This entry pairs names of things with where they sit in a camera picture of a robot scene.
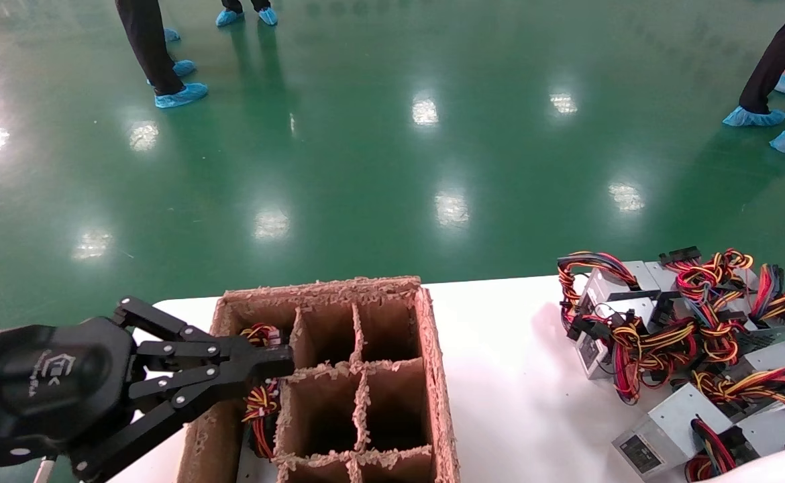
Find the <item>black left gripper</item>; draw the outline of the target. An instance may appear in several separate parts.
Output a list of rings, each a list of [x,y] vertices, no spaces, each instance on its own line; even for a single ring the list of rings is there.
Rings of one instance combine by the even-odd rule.
[[[74,477],[83,482],[107,482],[215,404],[245,397],[252,377],[295,371],[287,345],[256,347],[243,336],[214,336],[135,297],[119,302],[111,320],[0,330],[0,467],[98,442],[131,421],[125,406],[136,347],[126,331],[131,327],[160,340],[135,349],[150,370],[220,367],[209,381],[179,389],[103,442],[70,452]]]

